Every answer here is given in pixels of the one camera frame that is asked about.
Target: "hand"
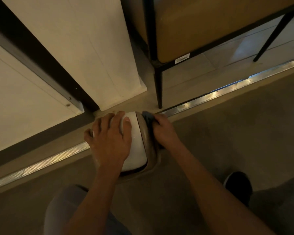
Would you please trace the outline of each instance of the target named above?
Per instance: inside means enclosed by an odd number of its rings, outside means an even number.
[[[179,145],[181,141],[177,136],[172,123],[164,114],[154,114],[154,117],[159,122],[157,123],[154,121],[152,124],[155,138],[167,150],[173,150],[173,148]]]
[[[84,139],[90,146],[96,167],[121,171],[125,159],[129,156],[132,125],[129,118],[125,117],[123,135],[120,133],[119,126],[124,114],[124,111],[119,111],[116,115],[110,113],[96,119],[92,125],[93,137],[90,134],[91,129],[84,132]]]

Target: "person's left arm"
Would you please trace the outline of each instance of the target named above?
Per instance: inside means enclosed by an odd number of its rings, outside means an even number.
[[[132,143],[128,117],[123,120],[123,135],[119,131],[124,114],[121,111],[97,119],[92,126],[94,137],[90,136],[90,129],[84,133],[97,164],[97,173],[85,199],[65,226],[64,235],[104,233],[115,184]]]

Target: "black metal frame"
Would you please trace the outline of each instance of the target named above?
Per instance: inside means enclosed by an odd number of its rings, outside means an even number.
[[[99,106],[94,100],[91,99],[2,0],[0,0],[0,32],[74,98],[81,101],[84,107],[91,112],[99,110]]]
[[[156,21],[155,21],[155,10],[154,10],[154,0],[143,0],[143,7],[144,7],[144,16],[145,16],[145,25],[146,25],[146,33],[147,33],[147,41],[148,44],[142,39],[140,34],[137,32],[133,24],[126,19],[126,24],[128,27],[128,31],[131,35],[131,37],[135,40],[135,42],[141,47],[145,55],[149,58],[150,63],[152,64],[155,74],[155,88],[157,93],[157,100],[158,100],[158,107],[159,109],[162,108],[162,72],[174,67],[184,61],[181,61],[179,63],[175,63],[175,60],[167,62],[167,63],[161,63],[158,60],[157,55],[157,34],[156,34]],[[268,39],[266,44],[263,46],[263,48],[260,50],[257,57],[254,59],[254,61],[257,61],[259,57],[266,51],[266,49],[269,47],[269,45],[273,42],[273,40],[279,35],[279,33],[283,30],[283,28],[290,22],[290,20],[294,17],[294,5],[287,7],[281,11],[278,11],[272,15],[269,15],[263,19],[260,19],[256,21],[255,23],[252,23],[246,27],[243,27],[240,30],[234,31],[218,40],[213,41],[212,43],[209,43],[203,47],[200,47],[192,52],[190,52],[189,59],[192,57],[195,57],[196,55],[199,55],[211,48],[214,48],[230,39],[233,39],[247,31],[250,31],[264,23],[267,23],[281,15],[285,16],[282,18],[281,22],[276,27],[275,31],[272,33],[272,36]]]

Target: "metal threshold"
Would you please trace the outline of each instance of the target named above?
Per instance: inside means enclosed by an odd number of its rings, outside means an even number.
[[[199,96],[195,99],[192,99],[188,102],[184,102],[180,105],[173,106],[169,109],[162,111],[162,113],[165,114],[167,117],[173,116],[173,115],[178,114],[180,112],[183,112],[185,110],[191,109],[195,106],[198,106],[202,103],[208,102],[212,99],[218,98],[220,96],[223,96],[223,95],[228,94],[230,92],[233,92],[235,90],[241,89],[245,86],[251,85],[255,82],[259,82],[263,79],[266,79],[266,78],[274,76],[278,73],[284,72],[284,71],[291,69],[293,67],[294,67],[294,60],[287,62],[287,63],[283,63],[283,64],[278,65],[276,67],[270,68],[266,71],[252,75],[247,79],[243,79],[243,80],[231,83],[227,86],[216,89],[210,93],[207,93],[205,95],[202,95],[202,96]],[[20,178],[26,177],[27,175],[30,175],[34,172],[37,172],[43,168],[51,166],[57,162],[60,162],[64,159],[72,157],[72,156],[74,156],[78,153],[81,153],[85,150],[88,150],[88,149],[89,149],[89,146],[86,142],[80,143],[74,147],[71,147],[71,148],[63,151],[63,152],[55,154],[49,158],[46,158],[40,162],[37,162],[31,166],[28,166],[26,168],[23,168],[19,171],[13,172],[7,176],[0,178],[0,187],[5,186],[11,182],[14,182]]]

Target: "forearm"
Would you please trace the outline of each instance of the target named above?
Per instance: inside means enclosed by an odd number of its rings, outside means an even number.
[[[99,168],[85,199],[66,225],[64,234],[103,234],[120,170]]]
[[[176,143],[170,152],[188,178],[200,211],[214,234],[274,234],[226,190],[182,143]]]

